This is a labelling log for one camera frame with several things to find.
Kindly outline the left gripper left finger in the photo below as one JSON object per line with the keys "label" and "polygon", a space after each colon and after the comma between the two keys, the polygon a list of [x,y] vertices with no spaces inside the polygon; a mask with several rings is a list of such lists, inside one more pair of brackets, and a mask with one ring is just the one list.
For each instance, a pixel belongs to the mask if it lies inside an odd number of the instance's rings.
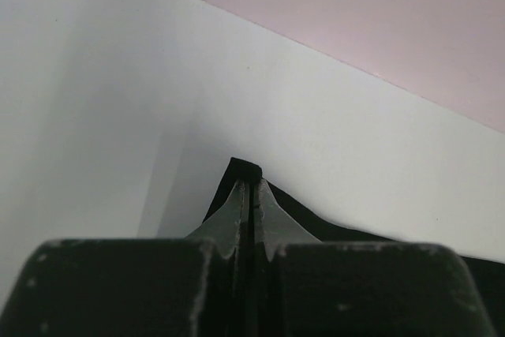
{"label": "left gripper left finger", "polygon": [[27,259],[4,336],[240,336],[249,187],[183,239],[58,239]]}

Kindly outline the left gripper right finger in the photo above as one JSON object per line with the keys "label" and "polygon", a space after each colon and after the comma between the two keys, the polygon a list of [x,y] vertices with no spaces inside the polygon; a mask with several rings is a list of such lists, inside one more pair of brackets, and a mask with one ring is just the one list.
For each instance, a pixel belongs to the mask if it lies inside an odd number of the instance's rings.
{"label": "left gripper right finger", "polygon": [[451,249],[323,242],[255,188],[261,336],[493,336],[469,269]]}

